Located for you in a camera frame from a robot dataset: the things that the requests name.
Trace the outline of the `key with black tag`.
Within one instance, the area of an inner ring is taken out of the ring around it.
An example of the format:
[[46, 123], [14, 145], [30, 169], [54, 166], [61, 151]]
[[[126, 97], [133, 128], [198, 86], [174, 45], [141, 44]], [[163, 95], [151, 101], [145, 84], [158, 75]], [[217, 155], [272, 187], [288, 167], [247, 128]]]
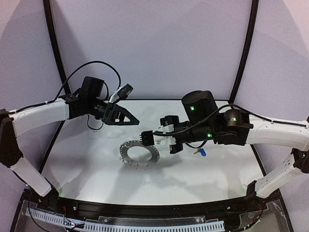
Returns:
[[125, 147], [130, 148], [130, 147], [132, 146], [132, 141], [131, 141], [131, 140], [126, 140], [126, 141], [123, 142], [123, 145], [124, 145]]

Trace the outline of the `metal keyring disc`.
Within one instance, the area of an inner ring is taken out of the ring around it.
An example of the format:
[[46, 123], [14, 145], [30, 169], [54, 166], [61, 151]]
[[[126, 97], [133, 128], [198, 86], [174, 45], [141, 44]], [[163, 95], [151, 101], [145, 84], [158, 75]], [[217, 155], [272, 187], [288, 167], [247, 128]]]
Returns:
[[159, 151], [152, 146], [144, 146], [141, 141], [131, 140], [132, 146], [125, 147], [121, 143], [119, 147], [120, 161], [127, 167], [139, 170], [152, 168], [160, 159]]

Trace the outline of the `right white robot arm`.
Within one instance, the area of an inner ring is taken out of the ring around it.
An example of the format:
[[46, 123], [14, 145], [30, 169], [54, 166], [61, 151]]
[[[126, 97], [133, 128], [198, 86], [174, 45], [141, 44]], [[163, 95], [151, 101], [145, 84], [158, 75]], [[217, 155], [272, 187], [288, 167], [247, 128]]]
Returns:
[[267, 198], [298, 174], [309, 172], [308, 121], [281, 121], [251, 113], [236, 105], [221, 112], [210, 91], [196, 90], [182, 98], [188, 121], [166, 116], [153, 133], [156, 145], [168, 145], [170, 153], [182, 151], [183, 144], [212, 140], [219, 145], [271, 144], [290, 147], [288, 157], [265, 177], [251, 182], [247, 196]]

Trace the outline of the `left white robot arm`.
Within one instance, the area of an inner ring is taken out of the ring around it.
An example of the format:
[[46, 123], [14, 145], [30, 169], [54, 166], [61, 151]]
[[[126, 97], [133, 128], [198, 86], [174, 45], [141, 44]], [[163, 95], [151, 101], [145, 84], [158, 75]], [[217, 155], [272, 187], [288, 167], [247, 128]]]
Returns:
[[140, 122], [127, 109], [118, 105], [132, 92], [127, 84], [119, 87], [108, 100], [100, 100], [104, 81], [87, 76], [77, 94], [63, 95], [51, 103], [44, 102], [21, 111], [0, 111], [0, 162], [11, 169], [39, 196], [58, 194], [47, 179], [24, 157], [17, 137], [54, 122], [92, 115], [109, 126], [135, 126]]

